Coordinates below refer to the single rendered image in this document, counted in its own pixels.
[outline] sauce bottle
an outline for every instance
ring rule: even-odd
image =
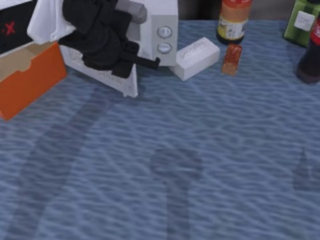
[[[245,36],[252,0],[222,0],[216,37],[225,45],[239,44]]]
[[[302,47],[309,43],[312,26],[320,13],[320,0],[295,0],[284,39]]]
[[[298,64],[296,74],[304,83],[320,82],[320,14],[313,26],[309,44]]]

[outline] table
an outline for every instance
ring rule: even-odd
[[[181,21],[179,48],[221,46],[216,24]],[[320,190],[299,176],[303,152],[319,169],[320,85],[296,78],[285,26],[248,23],[236,77],[139,68],[137,99],[69,69],[0,122],[0,239],[164,240],[167,218],[177,240],[316,239]]]

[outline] green bottle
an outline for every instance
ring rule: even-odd
[[[320,0],[295,0],[283,37],[294,44],[307,47],[319,13]]]

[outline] orange box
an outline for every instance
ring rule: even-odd
[[[32,44],[0,58],[0,118],[9,121],[66,76],[56,42]]]

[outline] dial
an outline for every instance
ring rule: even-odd
[[[170,38],[172,35],[172,29],[168,26],[164,26],[158,29],[158,36],[162,39]]]
[[[168,54],[172,50],[172,46],[169,43],[161,43],[158,45],[158,52],[161,54]]]

